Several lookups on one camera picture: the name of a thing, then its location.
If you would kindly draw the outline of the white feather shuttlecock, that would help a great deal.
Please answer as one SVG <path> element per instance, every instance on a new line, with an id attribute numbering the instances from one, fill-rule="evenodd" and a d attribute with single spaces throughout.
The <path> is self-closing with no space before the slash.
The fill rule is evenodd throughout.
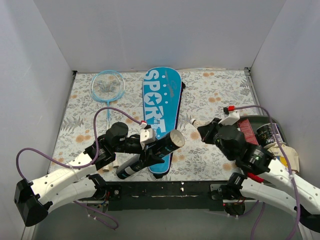
<path id="1" fill-rule="evenodd" d="M 173 133 L 171 139 L 172 142 L 179 148 L 183 147 L 185 144 L 185 139 L 181 133 Z"/>
<path id="2" fill-rule="evenodd" d="M 208 123 L 206 121 L 198 120 L 198 119 L 191 119 L 190 124 L 193 125 L 196 129 L 199 127 L 206 126 Z"/>

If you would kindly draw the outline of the black shuttlecock tube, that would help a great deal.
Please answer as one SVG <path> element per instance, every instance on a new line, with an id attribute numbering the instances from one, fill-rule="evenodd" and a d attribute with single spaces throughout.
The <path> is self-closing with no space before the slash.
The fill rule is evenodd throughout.
<path id="1" fill-rule="evenodd" d="M 116 175 L 124 180 L 131 175 L 156 164 L 162 164 L 163 158 L 185 145 L 182 133 L 173 129 L 161 139 L 157 139 L 140 154 L 134 155 L 116 170 Z"/>

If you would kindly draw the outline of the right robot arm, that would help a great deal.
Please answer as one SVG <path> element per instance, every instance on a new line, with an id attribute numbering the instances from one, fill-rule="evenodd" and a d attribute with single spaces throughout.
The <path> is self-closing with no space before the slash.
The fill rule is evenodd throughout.
<path id="1" fill-rule="evenodd" d="M 233 173 L 225 185 L 214 190 L 222 199 L 252 198 L 293 216 L 308 229 L 320 231 L 320 190 L 299 175 L 290 173 L 273 154 L 246 141 L 233 125 L 191 120 L 202 142 L 215 145 L 243 173 Z"/>

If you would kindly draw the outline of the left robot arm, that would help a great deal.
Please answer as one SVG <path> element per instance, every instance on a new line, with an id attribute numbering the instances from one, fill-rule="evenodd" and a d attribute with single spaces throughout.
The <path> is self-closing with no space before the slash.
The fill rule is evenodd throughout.
<path id="1" fill-rule="evenodd" d="M 116 122 L 105 134 L 81 152 L 67 167 L 16 184 L 14 203 L 27 227 L 44 220 L 53 210 L 82 199 L 105 200 L 112 196 L 109 186 L 97 173 L 116 159 L 117 153 L 139 154 L 150 159 L 147 147 L 156 143 L 156 132 L 143 124 L 139 134 L 128 136 L 129 128 Z"/>

